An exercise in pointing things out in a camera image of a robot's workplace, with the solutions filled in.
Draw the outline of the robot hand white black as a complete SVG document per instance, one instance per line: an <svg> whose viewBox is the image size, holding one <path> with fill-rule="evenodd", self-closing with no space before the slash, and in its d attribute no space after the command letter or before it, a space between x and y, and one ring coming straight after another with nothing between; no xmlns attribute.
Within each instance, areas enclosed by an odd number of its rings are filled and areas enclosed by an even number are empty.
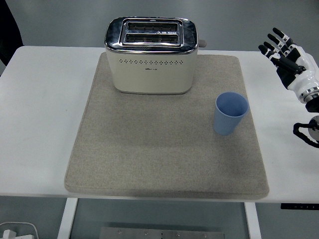
<svg viewBox="0 0 319 239"><path fill-rule="evenodd" d="M302 103L319 92L315 62L292 38L277 28L267 37L271 41L259 45L260 52L277 68L276 72L287 90L293 91Z"/></svg>

